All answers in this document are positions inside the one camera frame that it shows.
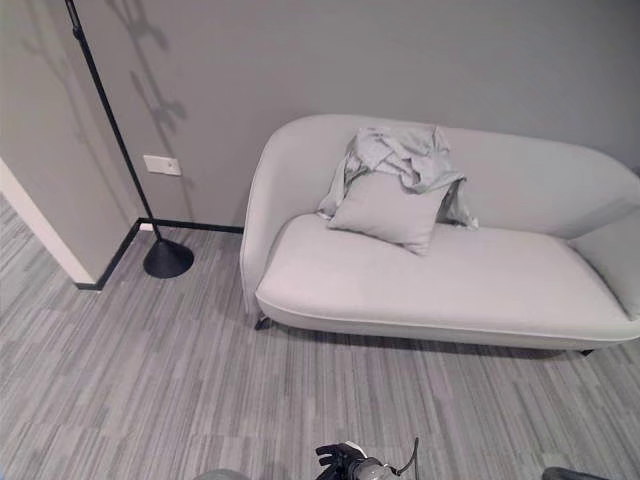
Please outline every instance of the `floor lamp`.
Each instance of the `floor lamp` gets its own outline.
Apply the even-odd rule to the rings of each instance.
[[[67,11],[69,12],[69,18],[73,25],[73,36],[80,43],[80,48],[82,49],[89,71],[91,72],[91,78],[93,79],[93,83],[98,91],[102,107],[107,114],[109,124],[111,125],[111,129],[116,137],[118,146],[120,147],[120,151],[124,157],[124,161],[127,164],[129,173],[131,174],[131,179],[136,186],[138,195],[140,195],[140,200],[142,200],[142,205],[144,205],[147,216],[151,220],[151,226],[153,227],[153,232],[156,236],[156,241],[153,244],[153,247],[151,247],[151,250],[149,250],[149,253],[147,253],[147,256],[144,259],[144,270],[149,275],[156,278],[177,277],[189,270],[193,264],[193,252],[184,245],[167,240],[160,235],[160,230],[158,229],[153,213],[151,213],[149,202],[147,202],[147,197],[144,195],[138,175],[133,168],[131,157],[129,156],[122,134],[120,133],[120,128],[118,128],[113,111],[111,110],[107,94],[102,86],[102,81],[100,80],[96,64],[93,61],[93,55],[91,54],[91,49],[89,48],[89,44],[87,43],[87,39],[84,35],[84,30],[82,29],[82,24],[80,23],[76,6],[73,3],[73,0],[65,0],[65,3],[67,5]]]

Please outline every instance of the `crumpled cloth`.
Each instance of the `crumpled cloth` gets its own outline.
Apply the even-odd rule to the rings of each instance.
[[[443,200],[441,220],[478,228],[478,220],[464,198],[466,177],[449,162],[450,151],[449,142],[437,125],[362,128],[347,145],[318,214],[332,218],[358,176],[385,172],[398,175],[402,185],[417,194],[454,184]]]

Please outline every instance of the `light gray sofa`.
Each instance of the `light gray sofa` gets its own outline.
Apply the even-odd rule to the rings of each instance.
[[[596,151],[444,128],[481,228],[437,225],[429,254],[329,230],[314,214],[357,129],[407,122],[302,118],[267,143],[241,251],[244,302],[294,327],[585,350],[640,337],[569,246],[640,205],[640,180]]]

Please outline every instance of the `throw pillow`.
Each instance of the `throw pillow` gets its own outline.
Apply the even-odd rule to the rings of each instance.
[[[397,175],[361,175],[351,183],[329,228],[364,233],[426,255],[448,188],[418,194],[405,189]]]

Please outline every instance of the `sofa seat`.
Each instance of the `sofa seat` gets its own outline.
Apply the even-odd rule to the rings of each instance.
[[[427,256],[288,222],[256,291],[263,312],[312,330],[537,348],[590,348],[637,336],[616,298],[564,241],[436,225]]]

